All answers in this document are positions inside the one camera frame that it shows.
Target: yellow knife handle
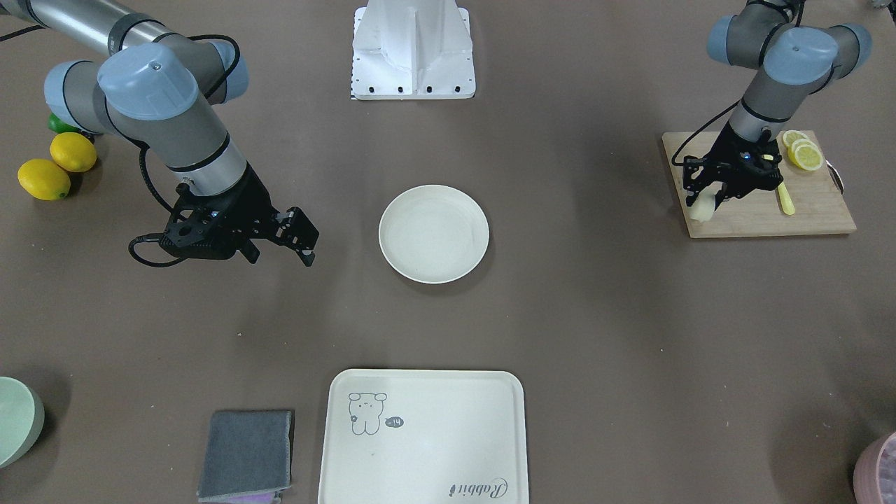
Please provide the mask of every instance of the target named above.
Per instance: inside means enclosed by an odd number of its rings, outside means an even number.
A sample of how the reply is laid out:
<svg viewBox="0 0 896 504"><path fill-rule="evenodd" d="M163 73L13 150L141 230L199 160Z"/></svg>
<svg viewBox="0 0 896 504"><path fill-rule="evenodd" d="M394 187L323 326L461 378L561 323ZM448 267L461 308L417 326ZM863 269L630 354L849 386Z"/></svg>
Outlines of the yellow knife handle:
<svg viewBox="0 0 896 504"><path fill-rule="evenodd" d="M790 199L790 193L787 192L787 188L784 186L784 182L778 184L778 200L781 201L781 211L785 215L793 215L797 212L797 209L793 206L793 200Z"/></svg>

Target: pink container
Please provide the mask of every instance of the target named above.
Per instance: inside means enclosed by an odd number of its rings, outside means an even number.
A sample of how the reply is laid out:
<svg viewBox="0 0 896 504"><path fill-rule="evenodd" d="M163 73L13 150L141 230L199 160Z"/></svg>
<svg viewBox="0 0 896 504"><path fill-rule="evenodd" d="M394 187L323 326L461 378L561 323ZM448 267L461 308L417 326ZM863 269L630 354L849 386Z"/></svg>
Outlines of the pink container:
<svg viewBox="0 0 896 504"><path fill-rule="evenodd" d="M881 469L883 447L896 442L896 433L878 439L859 456L856 470L853 472L852 488L856 493L858 504L883 504L881 484L878 474Z"/></svg>

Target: wooden cutting board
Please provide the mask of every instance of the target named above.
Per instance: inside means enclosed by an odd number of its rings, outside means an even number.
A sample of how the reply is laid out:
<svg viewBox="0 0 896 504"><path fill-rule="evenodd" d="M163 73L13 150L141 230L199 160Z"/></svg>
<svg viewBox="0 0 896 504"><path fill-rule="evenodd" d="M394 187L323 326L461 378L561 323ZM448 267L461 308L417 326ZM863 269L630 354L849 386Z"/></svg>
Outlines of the wooden cutting board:
<svg viewBox="0 0 896 504"><path fill-rule="evenodd" d="M824 146L818 143L814 132L803 133L824 152ZM672 165L672 154L690 134L666 133L663 135L663 145L691 238L848 234L856 230L846 202L827 168L817 171L800 169L790 162L786 151L781 153L784 161L778 168L797 209L795 214L785 215L781 211L777 191L757 189L743 199L732 198L721 204L707 222L689 219L685 206L686 194L681 187L682 168ZM698 158L706 155L718 135L719 132L700 133L681 151L677 160L681 161L687 155ZM780 138L779 146L784 148ZM718 188L713 185L704 190L715 192Z"/></svg>

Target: gray cloth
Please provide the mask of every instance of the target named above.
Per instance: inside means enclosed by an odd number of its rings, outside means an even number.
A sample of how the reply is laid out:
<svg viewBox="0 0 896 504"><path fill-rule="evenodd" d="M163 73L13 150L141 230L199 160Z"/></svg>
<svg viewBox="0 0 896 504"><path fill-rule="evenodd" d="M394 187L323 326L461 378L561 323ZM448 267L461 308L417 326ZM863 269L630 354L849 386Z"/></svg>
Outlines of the gray cloth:
<svg viewBox="0 0 896 504"><path fill-rule="evenodd" d="M289 488L292 412L216 412L196 494L200 502Z"/></svg>

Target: lemon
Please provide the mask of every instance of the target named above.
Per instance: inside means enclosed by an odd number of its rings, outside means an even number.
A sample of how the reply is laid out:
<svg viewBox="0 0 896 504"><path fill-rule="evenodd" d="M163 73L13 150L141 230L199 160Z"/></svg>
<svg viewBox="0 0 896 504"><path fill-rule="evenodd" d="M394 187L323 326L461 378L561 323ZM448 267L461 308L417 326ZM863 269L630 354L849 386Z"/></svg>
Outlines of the lemon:
<svg viewBox="0 0 896 504"><path fill-rule="evenodd" d="M50 144L50 156L62 168L80 173L93 168L97 162L97 149L83 135L60 133Z"/></svg>
<svg viewBox="0 0 896 504"><path fill-rule="evenodd" d="M68 196L72 181L50 160L25 161L19 167L19 184L38 199L53 201Z"/></svg>
<svg viewBox="0 0 896 504"><path fill-rule="evenodd" d="M812 142L794 142L791 149L788 149L788 157L793 164L806 171L815 171L824 166L824 155L822 151Z"/></svg>
<svg viewBox="0 0 896 504"><path fill-rule="evenodd" d="M809 137L802 131L797 131L796 129L789 129L785 131L783 135L781 135L781 140L784 142L784 146L787 148L790 148L790 145L792 145L796 140L802 139L808 140Z"/></svg>

